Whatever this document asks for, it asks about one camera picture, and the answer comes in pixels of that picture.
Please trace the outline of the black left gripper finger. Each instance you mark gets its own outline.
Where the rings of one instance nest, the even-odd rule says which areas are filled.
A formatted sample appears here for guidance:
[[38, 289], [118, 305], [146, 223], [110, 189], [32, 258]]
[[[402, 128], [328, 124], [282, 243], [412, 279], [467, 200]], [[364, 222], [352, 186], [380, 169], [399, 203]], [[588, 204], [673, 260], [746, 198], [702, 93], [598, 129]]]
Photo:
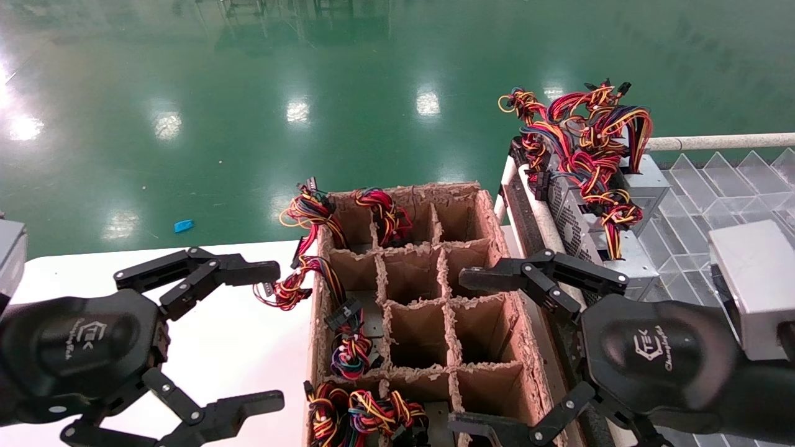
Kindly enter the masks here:
[[70, 446], [202, 446], [235, 438], [247, 418], [284, 408], [284, 394], [278, 390], [233, 396], [198, 407], [159, 369], [148, 370], [142, 380], [181, 419], [171, 433], [158, 440], [104, 429], [100, 427], [104, 414], [98, 413], [94, 418], [85, 415], [68, 425], [61, 433], [62, 442]]
[[276, 282], [277, 261], [246, 261], [241, 254], [216, 255], [201, 247], [189, 247], [116, 272], [116, 287], [152, 291], [171, 283], [176, 286], [161, 296], [161, 312], [175, 322], [219, 286], [249, 286]]

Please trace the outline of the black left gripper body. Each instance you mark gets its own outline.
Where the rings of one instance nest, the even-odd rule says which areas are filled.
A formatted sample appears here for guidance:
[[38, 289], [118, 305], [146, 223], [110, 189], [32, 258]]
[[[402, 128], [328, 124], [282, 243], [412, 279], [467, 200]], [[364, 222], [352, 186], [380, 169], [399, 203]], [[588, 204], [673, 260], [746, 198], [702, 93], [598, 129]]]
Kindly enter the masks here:
[[2, 315], [1, 423], [121, 413], [167, 357], [159, 306], [139, 292], [14, 304]]

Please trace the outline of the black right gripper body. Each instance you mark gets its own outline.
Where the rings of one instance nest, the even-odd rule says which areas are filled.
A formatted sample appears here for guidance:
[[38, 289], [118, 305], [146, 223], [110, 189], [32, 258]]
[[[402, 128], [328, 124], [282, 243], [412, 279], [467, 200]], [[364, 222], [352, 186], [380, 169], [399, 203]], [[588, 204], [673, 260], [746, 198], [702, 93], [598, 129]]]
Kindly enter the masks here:
[[581, 317], [586, 368], [607, 404], [679, 431], [743, 428], [742, 358], [721, 308], [607, 296]]

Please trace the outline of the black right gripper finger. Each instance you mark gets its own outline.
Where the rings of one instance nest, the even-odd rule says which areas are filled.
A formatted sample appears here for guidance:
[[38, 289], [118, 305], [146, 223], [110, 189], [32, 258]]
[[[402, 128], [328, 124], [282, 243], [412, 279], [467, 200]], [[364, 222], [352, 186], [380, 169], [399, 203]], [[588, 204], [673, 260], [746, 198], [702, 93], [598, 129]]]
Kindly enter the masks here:
[[491, 414], [462, 412], [449, 416], [448, 426], [454, 432], [489, 438], [494, 446], [551, 446], [589, 405], [596, 407], [605, 418], [632, 431], [638, 446], [670, 446], [650, 418], [658, 409], [675, 407], [675, 384], [665, 381], [652, 381], [628, 394], [624, 394], [621, 387], [608, 389], [600, 384], [580, 382], [536, 425]]
[[560, 284], [604, 297], [624, 294], [628, 278], [590, 261], [544, 249], [529, 258], [500, 258], [488, 268], [466, 267], [459, 273], [459, 283], [470, 291], [522, 291], [557, 320], [576, 322], [584, 307]]

